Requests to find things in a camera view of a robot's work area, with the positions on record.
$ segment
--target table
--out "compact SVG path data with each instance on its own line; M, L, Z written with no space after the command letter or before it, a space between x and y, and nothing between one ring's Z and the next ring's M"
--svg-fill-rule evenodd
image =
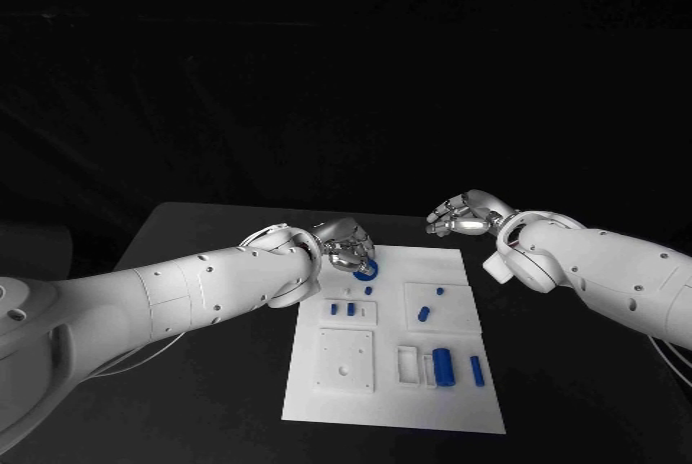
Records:
M307 228L344 215L374 243L461 250L507 435L281 421L298 307L263 307L187 333L137 369L82 383L2 458L11 464L687 462L690 405L647 338L591 312L569 289L539 294L516 280L498 285L481 268L488 236L439 239L425 234L422 217L165 203L116 270L233 246L269 224Z

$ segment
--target white board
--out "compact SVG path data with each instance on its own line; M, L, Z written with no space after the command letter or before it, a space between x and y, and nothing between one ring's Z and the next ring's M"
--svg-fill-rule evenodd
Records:
M302 301L298 309L282 419L504 434L475 303L471 289L467 287L460 251L377 246L376 252L379 275L367 282L359 281L350 273L336 270L323 257L321 291ZM370 295L364 293L367 286L373 290ZM419 307L415 308L421 304L419 297L422 295L426 299L425 293L436 287L442 287L445 292L439 296L434 294L429 298L434 306L426 322L434 324L429 326L434 329L418 328L415 322L425 324L416 321ZM343 315L338 315L336 321L328 322L330 318L336 317L325 311L331 302L338 302L338 307L343 302L354 302L356 310L359 303L373 303L374 322L363 323L356 319L348 323ZM451 321L461 325L464 331L445 326L444 322L432 321L435 308L438 317L444 315L442 312L451 312L447 316L451 316ZM336 358L323 360L327 357L320 354L320 350L325 352L324 346L318 347L323 329L372 332L369 338L372 392L353 392L354 388L350 388L350 385L347 389L334 388L346 383L350 375L348 364L346 376L338 374L338 368L351 354L341 350L346 354L341 354L340 360ZM343 346L354 349L356 341L348 339L343 342L350 344ZM416 386L399 383L399 346L415 348L419 372ZM425 356L429 356L432 350L439 347L449 349L451 352L455 378L452 387L436 386L434 375L431 376L431 358ZM406 366L410 363L410 354L405 355ZM485 382L483 387L475 386L471 356L480 358ZM315 377L324 375L325 369L330 369L330 377L336 379L328 390L318 389L314 385Z

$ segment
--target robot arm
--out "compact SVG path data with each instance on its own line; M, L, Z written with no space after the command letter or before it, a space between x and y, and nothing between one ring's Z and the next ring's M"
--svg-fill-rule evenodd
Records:
M537 292L571 287L598 313L644 334L692 349L692 258L569 217L511 209L468 191L428 216L428 233L496 236L483 268L501 283L516 276Z
M83 279L0 278L0 454L125 352L320 290L321 256L372 275L374 246L350 218L311 232L269 226L239 246Z

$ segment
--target dark wall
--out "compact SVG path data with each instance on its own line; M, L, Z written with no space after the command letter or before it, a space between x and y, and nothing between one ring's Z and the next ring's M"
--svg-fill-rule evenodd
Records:
M478 188L692 253L686 35L475 32L435 0L363 2L341 25L7 12L1 217L67 224L105 271L165 201L423 216Z

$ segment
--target robotic hand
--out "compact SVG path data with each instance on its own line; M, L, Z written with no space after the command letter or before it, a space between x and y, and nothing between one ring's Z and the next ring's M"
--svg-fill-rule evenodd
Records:
M278 224L237 247L83 279L0 277L0 454L132 350L314 295L323 255L373 275L374 246L351 218L311 232Z
M452 197L428 216L426 232L496 237L483 268L537 292L571 287L586 306L648 336L692 349L692 258L547 211L519 211L488 193Z

